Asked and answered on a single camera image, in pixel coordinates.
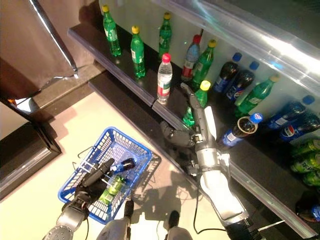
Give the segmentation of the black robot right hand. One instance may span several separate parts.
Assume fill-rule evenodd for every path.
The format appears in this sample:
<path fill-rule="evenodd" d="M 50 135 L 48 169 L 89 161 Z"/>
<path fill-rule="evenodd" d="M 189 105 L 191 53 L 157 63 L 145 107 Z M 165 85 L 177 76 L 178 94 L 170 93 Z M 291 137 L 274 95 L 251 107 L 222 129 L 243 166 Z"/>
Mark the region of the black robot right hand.
<path fill-rule="evenodd" d="M 209 81 L 204 80 L 200 89 L 193 92 L 186 83 L 180 84 L 188 97 L 188 108 L 184 116 L 187 129 L 173 129 L 166 121 L 160 123 L 163 136 L 173 145 L 195 147 L 197 151 L 216 147 L 216 124 L 212 108 L 207 106 L 210 85 Z"/>

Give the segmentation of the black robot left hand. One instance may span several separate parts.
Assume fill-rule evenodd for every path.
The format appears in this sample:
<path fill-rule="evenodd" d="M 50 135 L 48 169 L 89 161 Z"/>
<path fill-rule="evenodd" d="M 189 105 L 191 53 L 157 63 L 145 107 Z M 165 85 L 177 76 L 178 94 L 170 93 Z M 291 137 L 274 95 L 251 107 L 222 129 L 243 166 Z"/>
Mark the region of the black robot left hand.
<path fill-rule="evenodd" d="M 101 163 L 96 170 L 87 173 L 81 180 L 75 190 L 75 199 L 80 199 L 87 204 L 97 201 L 106 189 L 105 178 L 112 177 L 114 171 L 111 166 L 115 162 L 114 158 L 110 158 L 106 162 Z"/>

